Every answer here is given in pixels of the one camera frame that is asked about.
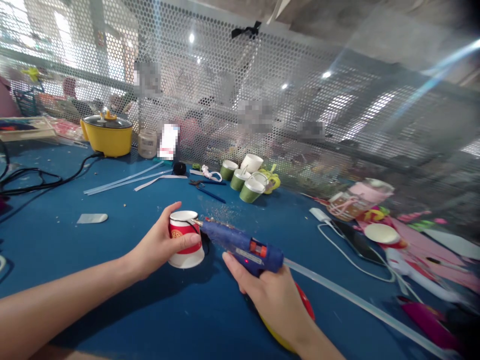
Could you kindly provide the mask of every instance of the black ribbon bow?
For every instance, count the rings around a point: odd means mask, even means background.
[[[233,29],[231,31],[231,38],[235,39],[240,34],[250,32],[250,39],[252,37],[255,39],[255,36],[259,34],[260,25],[262,25],[260,21],[255,21],[255,25],[253,27],[248,26],[245,29],[241,29],[241,28]]]

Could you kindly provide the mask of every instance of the bottle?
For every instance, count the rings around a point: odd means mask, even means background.
[[[142,129],[138,134],[138,155],[145,159],[151,159],[157,154],[157,132],[150,129]]]

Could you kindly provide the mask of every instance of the left hand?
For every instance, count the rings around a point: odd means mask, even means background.
[[[201,240],[200,235],[196,233],[170,238],[170,214],[181,206],[181,201],[167,206],[138,245],[125,255],[125,258],[139,271],[139,276],[142,279],[146,279],[165,264],[173,254],[190,248]]]

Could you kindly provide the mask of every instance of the green paper cup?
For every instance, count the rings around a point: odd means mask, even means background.
[[[244,202],[251,204],[259,198],[265,191],[265,186],[254,178],[249,178],[245,181],[245,184],[240,191],[240,199]]]
[[[225,160],[221,164],[220,175],[225,181],[232,180],[232,176],[234,175],[234,171],[237,170],[239,166],[230,160]]]
[[[242,172],[243,170],[240,169],[235,170],[235,172],[233,173],[233,177],[231,178],[230,187],[235,191],[242,190],[245,181],[247,181],[250,177],[249,172],[246,171],[243,175]]]

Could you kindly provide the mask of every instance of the glue gun nozzle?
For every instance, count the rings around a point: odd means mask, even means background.
[[[190,221],[194,224],[197,224],[199,227],[202,227],[204,225],[203,221],[197,220],[197,219],[190,219]]]

